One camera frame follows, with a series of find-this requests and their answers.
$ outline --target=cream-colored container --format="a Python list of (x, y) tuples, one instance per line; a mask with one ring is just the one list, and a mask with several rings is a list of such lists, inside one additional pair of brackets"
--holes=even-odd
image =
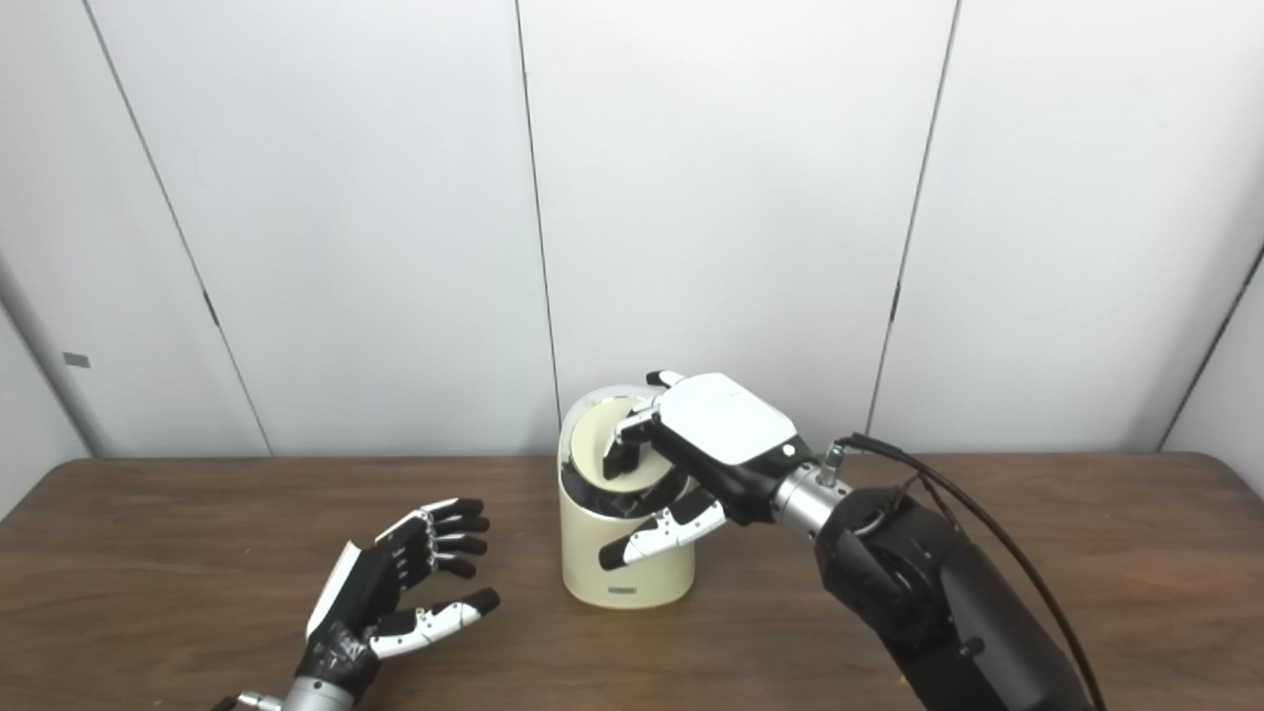
[(680, 600), (694, 583), (694, 547), (686, 545), (617, 571), (603, 571), (598, 552), (629, 535), (653, 511), (680, 498), (689, 477), (645, 447), (640, 466), (605, 481), (602, 454), (614, 425), (638, 399), (659, 391), (612, 386), (589, 392), (562, 420), (557, 442), (561, 505), (561, 576), (576, 598), (598, 607), (633, 610)]

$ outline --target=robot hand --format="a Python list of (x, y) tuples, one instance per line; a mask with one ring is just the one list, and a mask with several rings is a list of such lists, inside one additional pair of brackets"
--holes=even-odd
[(403, 591), (435, 572), (474, 577), (458, 554), (482, 555), (483, 502), (449, 498), (411, 511), (368, 548), (348, 541), (307, 620), (307, 649), (282, 702), (243, 693), (264, 711), (346, 711), (360, 701), (383, 659), (416, 652), (487, 616), (501, 598), (483, 588), (455, 602), (396, 610)]
[[(646, 376), (646, 382), (667, 390), (633, 407), (616, 425), (605, 447), (607, 478), (633, 469), (640, 447), (650, 444), (689, 472), (700, 488), (603, 548), (603, 568), (686, 545), (726, 520), (739, 525), (781, 520), (776, 492), (782, 482), (819, 471), (794, 423), (727, 376), (686, 378), (659, 371)], [(823, 505), (832, 509), (844, 492), (827, 496)]]

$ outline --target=container lid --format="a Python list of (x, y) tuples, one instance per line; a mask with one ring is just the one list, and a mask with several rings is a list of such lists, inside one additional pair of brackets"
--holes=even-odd
[(614, 425), (627, 417), (635, 397), (616, 397), (593, 405), (580, 415), (570, 434), (570, 461), (588, 483), (603, 491), (629, 492), (650, 488), (671, 471), (671, 462), (650, 447), (641, 448), (636, 469), (607, 481), (602, 474), (602, 455)]

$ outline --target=white wall panel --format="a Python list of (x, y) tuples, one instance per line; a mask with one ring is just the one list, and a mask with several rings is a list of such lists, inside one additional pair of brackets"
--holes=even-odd
[(562, 407), (723, 371), (863, 428), (952, 11), (522, 0)]
[(1153, 450), (1264, 235), (1264, 4), (964, 3), (873, 434)]
[(0, 306), (0, 519), (49, 469), (80, 457), (87, 448)]
[(267, 454), (82, 5), (0, 3), (0, 287), (86, 435)]
[(1264, 496), (1264, 277), (1243, 295), (1163, 449), (1205, 452)]
[(512, 0), (96, 0), (278, 454), (547, 452)]

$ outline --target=table surface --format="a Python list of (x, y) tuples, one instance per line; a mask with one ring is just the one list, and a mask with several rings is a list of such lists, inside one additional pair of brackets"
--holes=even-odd
[[(1112, 710), (1260, 707), (1264, 505), (1225, 466), (1196, 454), (928, 459), (1035, 560)], [(867, 457), (847, 473), (858, 485), (902, 476)], [(820, 590), (806, 545), (775, 528), (702, 541), (696, 583), (674, 605), (573, 600), (554, 482), (545, 458), (66, 464), (0, 524), (0, 705), (201, 711), (240, 689), (283, 693), (344, 541), (372, 541), (417, 504), (471, 496), (492, 519), (479, 577), (431, 578), (406, 602), (483, 584), (504, 602), (388, 663), (360, 708), (920, 708), (873, 636)], [(976, 538), (1018, 581), (1000, 547)]]

